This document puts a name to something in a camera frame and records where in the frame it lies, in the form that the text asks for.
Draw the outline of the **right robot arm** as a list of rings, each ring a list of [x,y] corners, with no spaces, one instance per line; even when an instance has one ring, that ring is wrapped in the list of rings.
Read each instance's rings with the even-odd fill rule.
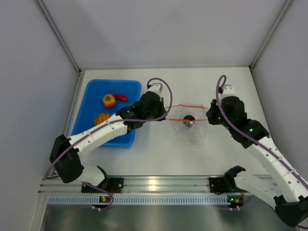
[[[236,96],[215,98],[206,113],[211,125],[222,125],[265,168],[276,187],[254,177],[241,166],[225,172],[223,182],[229,191],[250,192],[272,207],[288,226],[295,227],[308,217],[308,182],[277,149],[268,131],[247,118],[244,103]]]

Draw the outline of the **fake orange peach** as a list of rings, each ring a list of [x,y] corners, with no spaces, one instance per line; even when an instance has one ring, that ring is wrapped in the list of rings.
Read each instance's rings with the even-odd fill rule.
[[[116,99],[112,94],[106,94],[102,98],[102,103],[106,108],[113,108],[116,105]]]

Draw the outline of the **fake pineapple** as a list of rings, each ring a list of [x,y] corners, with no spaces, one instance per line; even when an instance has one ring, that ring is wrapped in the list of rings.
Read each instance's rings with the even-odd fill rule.
[[[100,113],[93,121],[93,125],[97,126],[111,117],[109,113]]]

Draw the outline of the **fake dark eggplant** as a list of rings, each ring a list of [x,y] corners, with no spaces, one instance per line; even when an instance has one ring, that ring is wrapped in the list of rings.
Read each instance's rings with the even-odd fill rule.
[[[183,118],[183,124],[184,126],[186,127],[192,127],[194,125],[194,121],[195,121],[195,117],[192,116],[192,115],[186,115],[184,118]]]

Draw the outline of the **clear zip top bag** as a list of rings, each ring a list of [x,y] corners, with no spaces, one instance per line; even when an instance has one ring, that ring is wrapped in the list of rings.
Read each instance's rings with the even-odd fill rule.
[[[165,108],[169,111],[166,120],[182,142],[200,146],[205,140],[208,108],[201,104],[176,104]]]

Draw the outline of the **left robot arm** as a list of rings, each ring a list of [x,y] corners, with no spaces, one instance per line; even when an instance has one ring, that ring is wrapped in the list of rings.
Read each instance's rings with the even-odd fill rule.
[[[75,180],[89,183],[98,192],[109,186],[109,177],[100,166],[88,167],[81,158],[119,136],[141,128],[145,122],[161,121],[166,111],[164,99],[148,91],[133,105],[121,108],[109,119],[77,135],[60,135],[55,139],[50,162],[63,183]]]

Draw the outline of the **fake red chili pepper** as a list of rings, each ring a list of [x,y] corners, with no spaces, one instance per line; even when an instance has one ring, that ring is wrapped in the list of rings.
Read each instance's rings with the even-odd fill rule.
[[[128,101],[128,97],[126,96],[123,96],[123,95],[113,95],[114,98],[117,100],[117,101],[122,101],[122,102],[127,102]]]

